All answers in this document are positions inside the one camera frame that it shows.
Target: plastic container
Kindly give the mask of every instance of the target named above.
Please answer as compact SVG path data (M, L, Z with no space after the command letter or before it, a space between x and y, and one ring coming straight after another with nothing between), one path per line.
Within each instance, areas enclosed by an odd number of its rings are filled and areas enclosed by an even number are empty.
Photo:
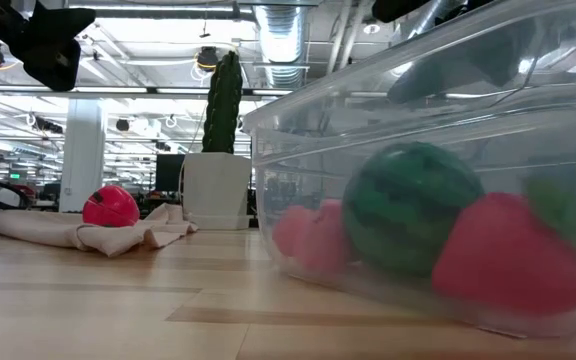
M285 273L519 337L576 331L576 0L498 0L244 126Z

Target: cactus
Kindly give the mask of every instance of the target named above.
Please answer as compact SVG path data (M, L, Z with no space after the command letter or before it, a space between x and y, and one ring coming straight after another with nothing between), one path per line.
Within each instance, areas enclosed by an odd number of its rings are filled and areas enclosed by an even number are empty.
M217 64L210 80L203 152L235 152L242 84L239 56L231 51Z

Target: red toy ball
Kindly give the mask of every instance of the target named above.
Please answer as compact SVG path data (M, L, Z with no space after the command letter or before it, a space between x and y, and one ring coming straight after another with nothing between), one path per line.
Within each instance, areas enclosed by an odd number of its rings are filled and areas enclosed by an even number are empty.
M83 215L86 224L133 226L139 220L139 207L128 191L116 185L108 185L88 198Z

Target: potted plant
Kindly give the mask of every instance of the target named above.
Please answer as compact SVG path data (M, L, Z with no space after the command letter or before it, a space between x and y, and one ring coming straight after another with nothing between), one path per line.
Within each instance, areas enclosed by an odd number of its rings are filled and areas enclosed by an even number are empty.
M235 131L242 93L239 56L229 52L210 81L203 151L184 163L184 207L201 229L248 228L250 159L235 156Z

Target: column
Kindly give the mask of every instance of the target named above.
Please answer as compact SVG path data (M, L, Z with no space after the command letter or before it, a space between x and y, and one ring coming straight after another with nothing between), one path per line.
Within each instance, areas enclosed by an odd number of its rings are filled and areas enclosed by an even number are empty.
M81 211L101 187L107 118L100 100L71 99L66 122L66 145L59 211Z

